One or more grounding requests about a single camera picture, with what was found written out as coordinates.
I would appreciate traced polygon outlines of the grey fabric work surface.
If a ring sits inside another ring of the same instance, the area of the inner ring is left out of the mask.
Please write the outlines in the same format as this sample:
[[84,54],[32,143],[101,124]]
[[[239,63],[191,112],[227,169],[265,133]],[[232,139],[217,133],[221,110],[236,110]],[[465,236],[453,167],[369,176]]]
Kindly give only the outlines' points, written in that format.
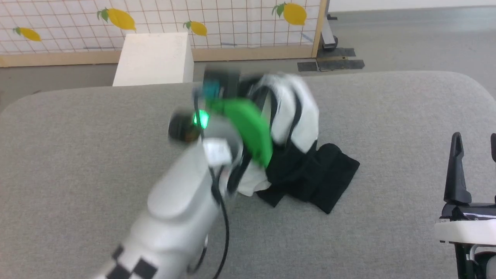
[[[305,77],[319,144],[360,162],[330,214],[286,196],[238,195],[219,279],[458,279],[434,236],[452,134],[467,189],[493,202],[496,99],[445,71]],[[193,84],[36,93],[0,113],[0,279],[87,279],[109,260],[151,187],[184,152],[168,122]]]

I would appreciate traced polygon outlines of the white and black t-shirt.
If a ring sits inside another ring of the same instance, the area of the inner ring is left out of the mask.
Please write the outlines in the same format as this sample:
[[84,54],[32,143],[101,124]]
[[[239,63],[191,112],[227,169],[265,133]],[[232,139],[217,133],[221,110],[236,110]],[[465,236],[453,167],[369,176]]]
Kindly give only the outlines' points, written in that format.
[[316,205],[329,214],[355,176],[360,163],[337,145],[319,148],[319,108],[302,77],[259,75],[271,88],[264,104],[256,104],[268,121],[273,155],[264,169],[245,163],[237,191],[257,194],[275,207],[285,195]]

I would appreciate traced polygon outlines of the lemon print grid screen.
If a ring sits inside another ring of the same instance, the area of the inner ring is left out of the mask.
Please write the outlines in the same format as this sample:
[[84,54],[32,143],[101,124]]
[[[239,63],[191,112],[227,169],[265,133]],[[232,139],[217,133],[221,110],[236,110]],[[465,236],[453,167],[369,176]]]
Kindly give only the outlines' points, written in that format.
[[195,61],[314,58],[325,0],[0,0],[0,67],[117,62],[125,37],[186,33]]

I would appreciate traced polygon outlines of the white box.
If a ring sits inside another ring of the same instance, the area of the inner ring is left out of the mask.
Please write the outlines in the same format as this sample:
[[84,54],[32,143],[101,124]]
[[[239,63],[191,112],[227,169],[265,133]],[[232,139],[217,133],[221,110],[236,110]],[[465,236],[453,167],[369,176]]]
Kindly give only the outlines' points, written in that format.
[[191,83],[193,72],[188,33],[127,34],[113,86]]

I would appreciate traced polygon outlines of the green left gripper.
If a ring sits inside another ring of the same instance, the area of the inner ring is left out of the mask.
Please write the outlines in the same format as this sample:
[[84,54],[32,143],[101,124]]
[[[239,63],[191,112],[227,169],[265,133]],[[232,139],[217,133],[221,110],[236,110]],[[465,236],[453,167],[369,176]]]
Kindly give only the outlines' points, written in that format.
[[206,99],[210,111],[228,118],[243,140],[252,159],[262,168],[269,166],[273,155],[273,143],[268,121],[256,104],[264,104],[271,88],[259,74],[244,74],[239,78],[239,95],[245,98]]

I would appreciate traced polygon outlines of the black round module green light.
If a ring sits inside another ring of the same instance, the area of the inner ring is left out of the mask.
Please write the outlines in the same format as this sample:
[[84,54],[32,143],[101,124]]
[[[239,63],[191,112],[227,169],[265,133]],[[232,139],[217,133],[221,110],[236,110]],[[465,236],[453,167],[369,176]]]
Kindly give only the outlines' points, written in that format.
[[169,121],[168,135],[174,141],[189,143],[200,138],[201,129],[208,125],[210,114],[205,110],[198,113],[193,110],[175,111]]

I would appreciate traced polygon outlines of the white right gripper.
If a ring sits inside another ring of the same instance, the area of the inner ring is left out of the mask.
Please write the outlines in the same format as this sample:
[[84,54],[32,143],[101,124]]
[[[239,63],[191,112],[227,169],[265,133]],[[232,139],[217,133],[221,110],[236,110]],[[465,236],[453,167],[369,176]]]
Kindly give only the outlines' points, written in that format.
[[[439,221],[434,224],[435,239],[450,243],[496,245],[496,204],[471,203],[472,196],[465,183],[460,132],[452,135],[449,154],[444,190],[446,204]],[[496,163],[496,133],[491,134],[491,157]]]

